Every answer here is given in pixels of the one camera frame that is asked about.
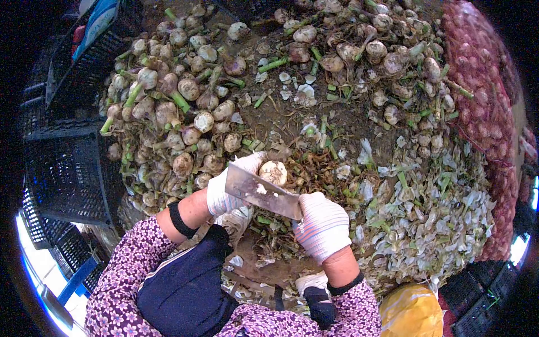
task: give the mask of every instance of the black wristband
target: black wristband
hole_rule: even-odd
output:
[[[179,215],[178,203],[179,201],[174,201],[167,205],[170,211],[170,219],[172,220],[172,224],[178,230],[178,232],[180,232],[180,234],[182,235],[185,235],[187,239],[190,239],[195,235],[197,230],[189,228],[183,223],[182,217]]]
[[[339,295],[342,295],[342,294],[346,293],[347,291],[349,291],[350,289],[352,289],[356,285],[360,284],[361,281],[363,281],[363,273],[360,270],[360,273],[357,275],[357,277],[352,282],[347,284],[346,286],[342,286],[342,287],[339,287],[339,288],[333,288],[331,286],[331,284],[328,283],[328,290],[331,293],[331,295],[339,296]]]

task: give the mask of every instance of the black sleeve cuff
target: black sleeve cuff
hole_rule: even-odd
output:
[[[328,283],[328,290],[329,290],[329,292],[331,293],[332,296],[339,296],[339,295],[342,295],[342,294],[346,293],[347,291],[349,291],[350,289],[352,289],[356,285],[360,284],[361,281],[363,281],[363,273],[360,271],[360,273],[357,275],[357,277],[352,282],[347,284],[346,286],[342,286],[342,287],[339,287],[339,288],[333,288],[331,286],[331,284]]]

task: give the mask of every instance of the white work glove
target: white work glove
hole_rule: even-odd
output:
[[[352,244],[348,214],[342,207],[326,199],[322,192],[302,194],[300,205],[303,221],[294,226],[294,235],[319,265]]]
[[[266,152],[256,152],[250,156],[236,159],[231,162],[231,164],[234,164],[251,174],[258,175],[258,170],[262,164],[266,162],[266,159]],[[210,179],[208,182],[208,196],[206,197],[206,202],[208,204],[208,209],[213,216],[220,216],[234,209],[249,205],[249,203],[225,192],[226,174],[228,172],[229,169],[227,168],[220,175]]]

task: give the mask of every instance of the white shoe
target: white shoe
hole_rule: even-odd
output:
[[[226,229],[230,235],[230,245],[236,249],[243,233],[251,223],[253,218],[253,206],[243,206],[231,212],[218,216],[214,223]]]
[[[303,297],[303,292],[308,287],[317,287],[318,289],[324,289],[329,296],[328,277],[323,270],[318,274],[311,274],[300,277],[296,280],[296,287],[298,288],[301,297]]]

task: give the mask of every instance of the mesh bag of garlic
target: mesh bag of garlic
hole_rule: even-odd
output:
[[[458,128],[489,161],[495,226],[478,260],[507,259],[518,181],[512,105],[522,94],[513,62],[490,22],[467,1],[444,3],[448,76],[459,89]]]

